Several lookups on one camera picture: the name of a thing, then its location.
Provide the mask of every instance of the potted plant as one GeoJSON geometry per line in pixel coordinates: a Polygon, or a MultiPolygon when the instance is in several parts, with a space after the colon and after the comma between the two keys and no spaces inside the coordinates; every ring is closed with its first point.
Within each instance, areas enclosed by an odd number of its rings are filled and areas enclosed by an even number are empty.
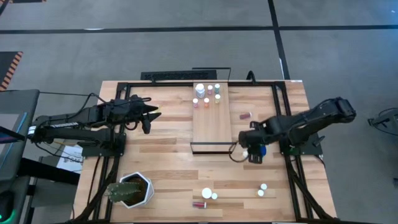
{"type": "Polygon", "coordinates": [[[154,195],[152,182],[139,172],[120,178],[119,183],[109,184],[106,195],[112,202],[121,202],[126,208],[148,203],[154,195]]]}

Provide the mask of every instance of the table leg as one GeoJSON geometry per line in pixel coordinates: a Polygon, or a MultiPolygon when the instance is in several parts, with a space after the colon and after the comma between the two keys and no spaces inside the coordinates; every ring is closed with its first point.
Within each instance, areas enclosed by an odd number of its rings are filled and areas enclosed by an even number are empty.
{"type": "Polygon", "coordinates": [[[21,159],[21,164],[19,165],[17,174],[19,176],[28,175],[31,177],[53,180],[56,182],[63,182],[73,185],[78,185],[80,178],[80,174],[59,169],[26,158],[21,159]]]}

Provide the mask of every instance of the white hexagonal pot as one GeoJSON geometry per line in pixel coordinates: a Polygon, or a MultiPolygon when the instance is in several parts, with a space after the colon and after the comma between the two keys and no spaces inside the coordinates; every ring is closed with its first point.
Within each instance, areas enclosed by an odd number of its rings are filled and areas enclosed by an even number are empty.
{"type": "Polygon", "coordinates": [[[150,181],[150,179],[145,178],[140,172],[135,172],[135,173],[133,173],[133,174],[126,175],[126,176],[120,178],[120,181],[119,181],[119,182],[120,182],[120,183],[121,183],[121,182],[125,182],[126,179],[128,179],[129,177],[132,177],[132,176],[134,176],[134,175],[138,175],[138,176],[141,177],[144,181],[147,182],[147,192],[146,192],[146,195],[145,195],[145,199],[144,199],[142,202],[137,203],[137,204],[135,204],[135,205],[128,206],[126,203],[124,203],[123,201],[121,201],[121,203],[122,203],[126,208],[134,208],[134,207],[138,207],[138,206],[145,205],[146,203],[148,203],[148,201],[150,200],[150,198],[152,198],[152,196],[154,196],[154,194],[155,194],[154,186],[152,185],[152,182],[150,181]]]}

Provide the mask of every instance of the blue component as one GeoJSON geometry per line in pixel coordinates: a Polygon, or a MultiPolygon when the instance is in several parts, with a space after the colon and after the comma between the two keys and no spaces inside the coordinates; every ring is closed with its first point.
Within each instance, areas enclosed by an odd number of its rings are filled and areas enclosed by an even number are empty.
{"type": "Polygon", "coordinates": [[[260,150],[261,150],[261,155],[264,157],[264,156],[267,154],[267,148],[266,148],[266,146],[265,146],[265,145],[262,145],[262,146],[260,147],[260,150]]]}

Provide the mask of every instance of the plant pot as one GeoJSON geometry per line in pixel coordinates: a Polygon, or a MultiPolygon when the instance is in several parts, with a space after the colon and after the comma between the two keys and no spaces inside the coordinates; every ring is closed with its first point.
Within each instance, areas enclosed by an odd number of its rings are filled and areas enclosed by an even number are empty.
{"type": "Polygon", "coordinates": [[[152,185],[152,182],[150,181],[150,179],[145,178],[140,172],[135,172],[133,174],[126,175],[126,176],[120,178],[119,182],[120,183],[127,182],[131,177],[134,177],[134,176],[139,176],[142,180],[144,180],[147,183],[145,199],[139,203],[134,204],[134,205],[130,205],[127,202],[121,201],[121,203],[126,208],[134,208],[134,207],[145,205],[146,203],[148,203],[150,198],[152,198],[152,196],[154,196],[154,193],[155,193],[154,186],[152,185]]]}

